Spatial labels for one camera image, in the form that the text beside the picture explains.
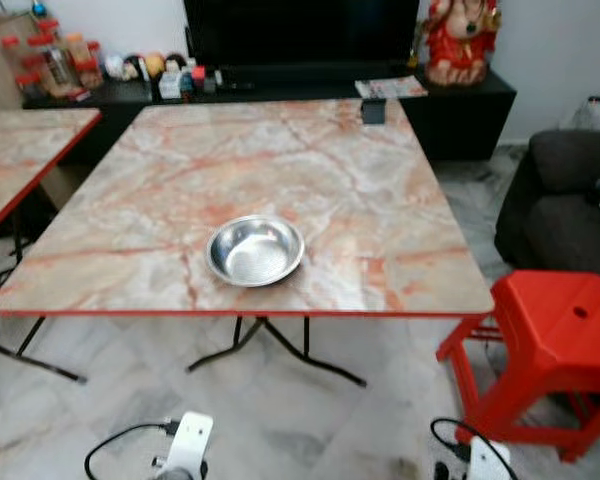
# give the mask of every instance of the red lid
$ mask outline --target red lid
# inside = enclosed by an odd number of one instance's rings
[[[2,46],[5,48],[15,47],[16,45],[20,45],[20,39],[15,35],[10,35],[8,37],[2,37]]]
[[[53,35],[50,33],[42,33],[40,35],[34,35],[27,39],[27,43],[32,47],[39,47],[41,45],[51,45],[53,43]]]
[[[47,33],[49,30],[53,30],[54,28],[58,28],[58,25],[60,25],[60,23],[55,19],[40,20],[38,22],[38,28],[45,33]]]
[[[29,55],[22,59],[22,66],[24,68],[33,68],[38,65],[42,65],[45,62],[42,55]]]
[[[16,76],[16,83],[18,85],[31,85],[40,81],[40,74],[38,72],[25,73],[24,75]]]
[[[96,61],[95,58],[91,58],[90,60],[87,60],[86,62],[80,62],[80,63],[76,62],[74,67],[79,72],[84,72],[85,70],[97,70],[98,62]]]

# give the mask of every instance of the marble floor tile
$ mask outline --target marble floor tile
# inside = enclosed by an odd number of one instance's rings
[[[490,162],[436,164],[434,170],[483,275],[511,267],[493,246],[495,222],[524,150],[499,148]],[[10,241],[0,240],[0,269]],[[0,341],[16,346],[35,319],[0,319]],[[238,354],[185,367],[232,343],[234,318],[60,317],[49,319],[28,353],[89,377],[85,386],[0,356],[0,480],[82,480],[84,455],[136,422],[211,415],[209,480],[430,480],[437,460],[462,478],[466,466],[431,436],[436,416],[462,416],[451,367],[435,351],[458,320],[314,318],[311,355],[368,380],[366,389],[310,367],[260,331]],[[253,324],[245,318],[243,334]],[[302,318],[272,319],[298,348]],[[466,342],[478,387],[506,368],[498,345]],[[573,421],[543,399],[528,425]],[[446,431],[451,437],[453,432]],[[153,456],[170,441],[131,435],[93,462],[103,478],[151,478]],[[574,465],[555,449],[511,446],[521,479],[600,479],[600,440]]]

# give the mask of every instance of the stool hole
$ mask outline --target stool hole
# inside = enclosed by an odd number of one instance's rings
[[[574,307],[573,313],[576,317],[581,318],[583,320],[589,316],[587,311],[582,307]]]

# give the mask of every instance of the red figurine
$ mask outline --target red figurine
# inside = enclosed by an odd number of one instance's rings
[[[429,81],[446,86],[484,80],[485,56],[495,48],[500,22],[496,0],[433,0],[427,25]]]

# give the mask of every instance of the stainless steel bowl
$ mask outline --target stainless steel bowl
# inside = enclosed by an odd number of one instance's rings
[[[250,215],[216,230],[207,245],[207,262],[227,283],[261,287],[293,272],[303,253],[300,232],[286,220]]]

